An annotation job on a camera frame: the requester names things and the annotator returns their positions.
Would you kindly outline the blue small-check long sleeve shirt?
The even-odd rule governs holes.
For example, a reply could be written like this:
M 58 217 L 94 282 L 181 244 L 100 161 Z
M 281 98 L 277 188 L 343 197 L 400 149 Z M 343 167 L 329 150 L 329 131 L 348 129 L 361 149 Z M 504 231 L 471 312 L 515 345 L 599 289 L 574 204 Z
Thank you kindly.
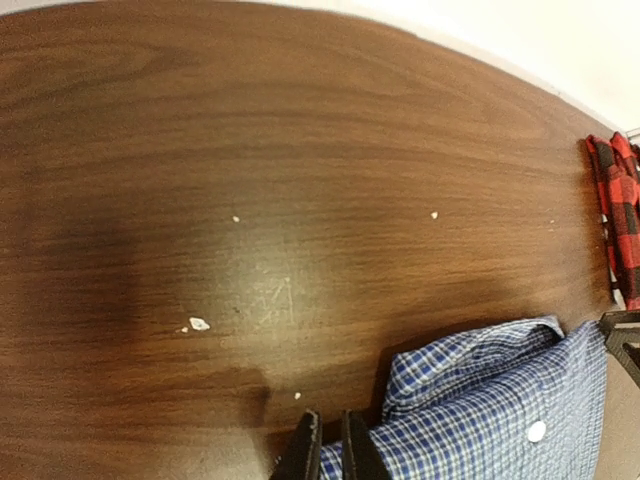
M 606 370 L 593 321 L 452 334 L 395 355 L 370 436 L 394 479 L 590 479 Z

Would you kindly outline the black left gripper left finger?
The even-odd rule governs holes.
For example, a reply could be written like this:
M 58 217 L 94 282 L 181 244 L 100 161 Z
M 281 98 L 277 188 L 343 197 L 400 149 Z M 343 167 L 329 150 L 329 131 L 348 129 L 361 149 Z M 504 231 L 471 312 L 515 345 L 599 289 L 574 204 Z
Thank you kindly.
M 285 452 L 270 480 L 317 480 L 320 471 L 322 420 L 317 411 L 307 410 L 300 418 Z

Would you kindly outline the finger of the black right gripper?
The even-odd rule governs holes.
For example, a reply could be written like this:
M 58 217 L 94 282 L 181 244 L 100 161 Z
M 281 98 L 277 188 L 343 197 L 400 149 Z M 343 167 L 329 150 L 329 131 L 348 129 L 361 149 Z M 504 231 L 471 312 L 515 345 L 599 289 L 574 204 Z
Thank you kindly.
M 599 327 L 605 347 L 637 386 L 639 371 L 639 311 L 612 311 L 602 315 Z

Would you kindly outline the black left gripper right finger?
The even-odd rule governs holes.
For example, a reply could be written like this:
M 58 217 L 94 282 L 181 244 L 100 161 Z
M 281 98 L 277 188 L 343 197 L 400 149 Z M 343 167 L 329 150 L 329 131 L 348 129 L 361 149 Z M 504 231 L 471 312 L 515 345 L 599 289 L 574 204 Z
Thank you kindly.
M 345 480 L 391 479 L 361 414 L 351 410 L 343 412 L 341 435 Z

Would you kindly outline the red black plaid shirt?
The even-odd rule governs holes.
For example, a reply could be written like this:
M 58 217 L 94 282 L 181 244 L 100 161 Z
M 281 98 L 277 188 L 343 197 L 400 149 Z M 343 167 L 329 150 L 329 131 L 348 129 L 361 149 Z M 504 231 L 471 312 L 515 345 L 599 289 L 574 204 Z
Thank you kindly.
M 609 267 L 628 310 L 639 308 L 639 147 L 619 132 L 585 139 L 604 216 Z

